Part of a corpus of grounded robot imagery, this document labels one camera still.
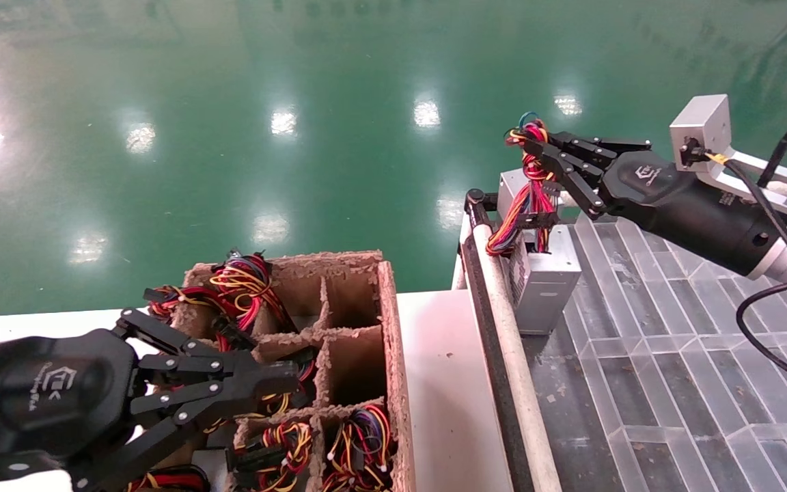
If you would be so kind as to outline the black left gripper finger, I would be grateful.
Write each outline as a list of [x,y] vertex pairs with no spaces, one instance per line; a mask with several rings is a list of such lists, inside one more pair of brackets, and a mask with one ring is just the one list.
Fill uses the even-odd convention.
[[298,368],[294,362],[261,364],[249,351],[222,352],[138,310],[121,312],[115,334],[158,350],[155,355],[141,356],[137,367],[149,383],[163,388],[230,382],[249,390],[296,389]]

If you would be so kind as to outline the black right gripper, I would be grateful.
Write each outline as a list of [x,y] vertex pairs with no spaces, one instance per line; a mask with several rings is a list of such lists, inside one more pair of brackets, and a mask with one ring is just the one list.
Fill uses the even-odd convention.
[[[555,174],[590,220],[608,214],[634,222],[700,258],[741,276],[755,271],[779,239],[759,206],[702,182],[652,151],[650,141],[522,131],[522,149]],[[602,199],[594,184],[602,177]]]

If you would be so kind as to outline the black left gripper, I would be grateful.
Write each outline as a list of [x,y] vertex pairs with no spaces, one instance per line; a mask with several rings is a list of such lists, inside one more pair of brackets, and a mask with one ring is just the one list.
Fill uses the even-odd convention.
[[74,491],[122,491],[219,420],[256,411],[296,380],[222,380],[146,396],[136,418],[160,420],[130,441],[129,402],[139,358],[119,329],[68,338],[30,336],[0,342],[0,482],[66,471]]

